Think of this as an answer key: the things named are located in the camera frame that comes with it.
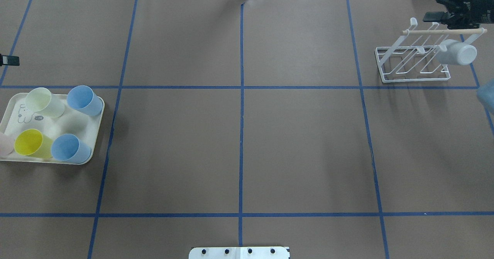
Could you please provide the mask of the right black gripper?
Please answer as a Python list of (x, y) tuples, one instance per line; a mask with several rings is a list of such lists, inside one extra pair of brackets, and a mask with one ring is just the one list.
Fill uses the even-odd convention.
[(446, 12), (427, 12), (425, 23), (445, 24), (450, 30), (476, 29), (493, 23), (494, 0), (435, 0)]

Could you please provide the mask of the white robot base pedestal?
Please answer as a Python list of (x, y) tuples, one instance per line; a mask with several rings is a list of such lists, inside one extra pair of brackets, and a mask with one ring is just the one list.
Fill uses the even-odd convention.
[(290, 259), (289, 247), (197, 247), (188, 254), (189, 259)]

